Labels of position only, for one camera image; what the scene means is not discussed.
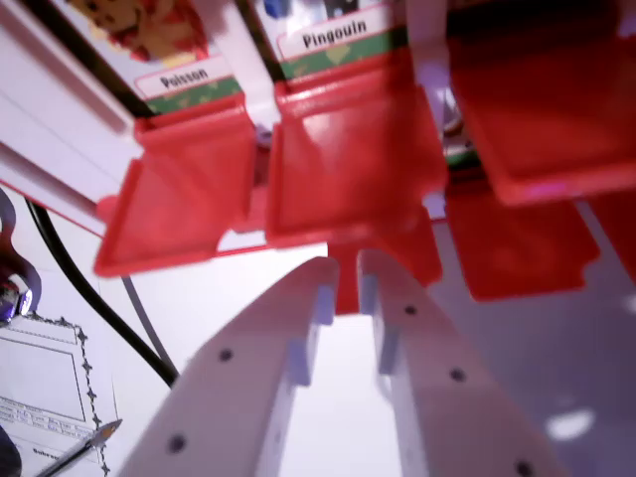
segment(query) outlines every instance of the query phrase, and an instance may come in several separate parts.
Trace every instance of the white label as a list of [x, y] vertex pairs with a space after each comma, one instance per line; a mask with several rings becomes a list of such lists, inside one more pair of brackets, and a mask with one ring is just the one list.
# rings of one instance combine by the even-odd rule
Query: white label
[[278, 49], [289, 60], [361, 40], [388, 30], [395, 24], [393, 3], [377, 5], [303, 28], [290, 35], [283, 34], [278, 37]]
[[231, 74], [232, 70], [226, 59], [221, 55], [215, 55], [199, 62], [188, 63], [182, 67], [138, 78], [135, 80], [135, 84], [145, 95], [145, 98], [150, 99], [151, 97], [183, 91], [193, 86], [228, 77]]

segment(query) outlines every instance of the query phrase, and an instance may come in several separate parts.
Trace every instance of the hole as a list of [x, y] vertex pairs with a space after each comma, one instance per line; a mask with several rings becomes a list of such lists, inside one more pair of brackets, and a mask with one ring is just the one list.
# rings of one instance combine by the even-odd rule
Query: hole
[[450, 370], [450, 377], [457, 383], [463, 383], [466, 381], [466, 373], [464, 373], [464, 371], [460, 368], [453, 368]]
[[259, 129], [256, 131], [256, 144], [259, 147], [269, 149], [271, 147], [272, 132], [266, 129]]
[[175, 434], [168, 441], [168, 452], [178, 454], [186, 448], [186, 438], [181, 434]]
[[525, 460], [520, 460], [517, 462], [517, 474], [521, 477], [533, 477], [535, 472], [533, 471], [533, 466], [530, 465], [530, 462], [526, 462]]
[[232, 352], [232, 350], [225, 348], [224, 350], [221, 350], [221, 352], [219, 353], [219, 361], [221, 362], [226, 362], [232, 359], [232, 356], [234, 356], [235, 354]]

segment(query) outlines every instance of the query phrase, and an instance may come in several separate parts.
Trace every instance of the black cable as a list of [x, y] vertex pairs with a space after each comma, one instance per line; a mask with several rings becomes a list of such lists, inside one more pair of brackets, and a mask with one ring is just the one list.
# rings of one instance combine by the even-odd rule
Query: black cable
[[132, 307], [135, 309], [135, 312], [137, 313], [137, 316], [139, 317], [141, 326], [143, 326], [143, 329], [146, 330], [146, 334], [148, 335], [148, 338], [150, 339], [150, 343], [152, 343], [152, 346], [154, 346], [155, 350], [157, 350], [157, 354], [159, 355], [159, 358], [161, 358], [161, 361], [163, 361], [164, 364], [168, 367], [168, 369], [170, 369], [170, 371], [172, 371], [175, 374], [175, 376], [177, 376], [179, 372], [177, 371], [177, 368], [175, 367], [172, 360], [170, 359], [168, 352], [163, 347], [163, 343], [161, 343], [159, 336], [157, 336], [157, 332], [152, 326], [152, 323], [150, 322], [150, 318], [148, 318], [148, 314], [146, 313], [145, 308], [141, 304], [141, 300], [139, 299], [139, 295], [137, 294], [135, 285], [132, 284], [132, 280], [130, 279], [129, 276], [122, 276], [121, 281], [123, 282], [123, 286], [126, 289], [126, 293], [128, 293], [128, 298], [130, 298]]
[[64, 247], [64, 244], [60, 240], [58, 233], [56, 232], [49, 213], [46, 209], [34, 204], [29, 199], [25, 198], [27, 207], [33, 217], [33, 221], [38, 228], [38, 232], [42, 236], [44, 243], [47, 245], [49, 252], [56, 260], [62, 272], [76, 288], [78, 293], [84, 300], [103, 318], [103, 320], [110, 325], [110, 327], [128, 343], [133, 350], [135, 350], [139, 356], [159, 375], [159, 377], [168, 385], [172, 387], [177, 374], [168, 368], [166, 364], [144, 343], [144, 341], [137, 336], [137, 334], [103, 301], [99, 294], [90, 286], [84, 276], [78, 270], [78, 267], [73, 262], [73, 259]]

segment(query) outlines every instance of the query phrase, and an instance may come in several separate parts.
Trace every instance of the paper sheet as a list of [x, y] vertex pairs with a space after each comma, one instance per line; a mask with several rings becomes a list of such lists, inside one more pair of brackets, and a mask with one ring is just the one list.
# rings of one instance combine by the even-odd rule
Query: paper sheet
[[[61, 296], [70, 285], [60, 273], [43, 275], [43, 302], [48, 292], [55, 293], [69, 313], [39, 311], [0, 329], [0, 425], [18, 447], [25, 477], [116, 419], [111, 374], [98, 337], [88, 331], [88, 320], [98, 317], [85, 310], [74, 313], [78, 299]], [[106, 446], [65, 475], [105, 476], [109, 471]]]
[[[32, 260], [41, 287], [37, 313], [0, 328], [0, 426], [20, 452], [22, 476], [31, 477], [99, 425], [118, 417], [105, 325], [53, 268], [21, 199], [9, 192], [0, 191], [0, 196], [0, 246], [5, 254]], [[9, 202], [8, 196], [15, 200]], [[94, 277], [86, 277], [98, 290]], [[109, 473], [106, 443], [64, 475]]]

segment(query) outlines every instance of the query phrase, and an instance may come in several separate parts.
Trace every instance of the red plastic tray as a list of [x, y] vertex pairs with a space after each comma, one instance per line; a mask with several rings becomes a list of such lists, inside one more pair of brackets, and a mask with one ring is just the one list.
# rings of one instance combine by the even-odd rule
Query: red plastic tray
[[636, 283], [636, 190], [593, 197], [588, 202]]
[[415, 227], [407, 232], [384, 234], [366, 240], [332, 243], [329, 256], [340, 263], [336, 313], [358, 313], [358, 252], [379, 248], [399, 261], [422, 286], [441, 279], [442, 269], [433, 229], [425, 208], [420, 208]]
[[452, 87], [504, 203], [636, 185], [636, 58], [627, 41], [475, 57], [453, 65]]
[[471, 182], [449, 190], [446, 217], [477, 301], [580, 288], [600, 254], [570, 202], [511, 209]]
[[267, 241], [290, 246], [412, 228], [447, 177], [408, 50], [276, 85]]
[[247, 219], [255, 135], [242, 95], [140, 120], [130, 165], [95, 262], [116, 276], [205, 260]]

